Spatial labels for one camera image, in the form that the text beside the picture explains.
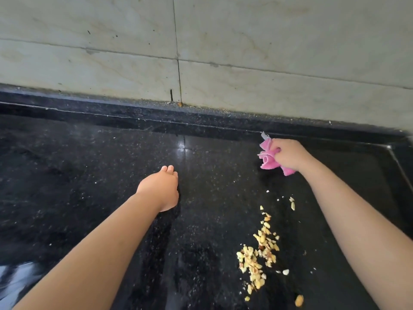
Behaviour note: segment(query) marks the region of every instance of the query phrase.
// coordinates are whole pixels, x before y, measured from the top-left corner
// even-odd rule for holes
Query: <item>debris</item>
[[[297,298],[295,298],[295,306],[296,307],[301,307],[304,302],[304,296],[303,295],[298,295]]]

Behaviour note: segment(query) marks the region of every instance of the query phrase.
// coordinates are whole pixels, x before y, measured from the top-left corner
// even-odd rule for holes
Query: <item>pink rag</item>
[[[278,163],[275,159],[274,156],[276,153],[280,152],[280,148],[276,148],[275,150],[270,150],[271,147],[271,138],[267,138],[264,140],[263,143],[259,145],[264,151],[261,151],[261,153],[258,155],[260,159],[262,159],[262,169],[275,169],[276,167],[281,166],[280,163]],[[289,169],[287,167],[281,166],[282,171],[284,172],[285,176],[294,174],[295,171],[293,169]]]

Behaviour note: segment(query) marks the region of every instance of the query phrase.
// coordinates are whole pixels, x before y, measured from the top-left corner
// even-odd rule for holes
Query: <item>floor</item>
[[[259,133],[159,121],[125,129],[109,116],[96,125],[25,111],[0,114],[1,309],[11,309],[163,164],[179,172],[179,204],[155,219],[112,309],[295,309],[298,294],[303,309],[378,309],[304,178],[260,169]],[[295,138],[413,237],[413,194],[389,149]],[[255,244],[260,205],[273,217],[280,251],[266,285],[245,303],[247,276],[235,253]],[[284,269],[287,276],[276,273]]]
[[[0,83],[413,131],[412,6],[2,0]]]

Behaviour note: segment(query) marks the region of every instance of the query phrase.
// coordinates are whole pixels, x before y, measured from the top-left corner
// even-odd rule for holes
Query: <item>black granite floor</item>
[[[164,164],[179,172],[180,202],[152,224],[113,309],[294,309],[297,294],[304,309],[377,309],[304,178],[259,168],[259,133],[187,126],[177,135],[167,123],[166,133],[147,129],[0,115],[0,309]],[[413,236],[412,193],[386,147],[300,140]],[[260,205],[273,217],[280,251],[266,285],[246,303],[248,276],[235,253],[256,244]],[[288,276],[276,273],[283,269]]]

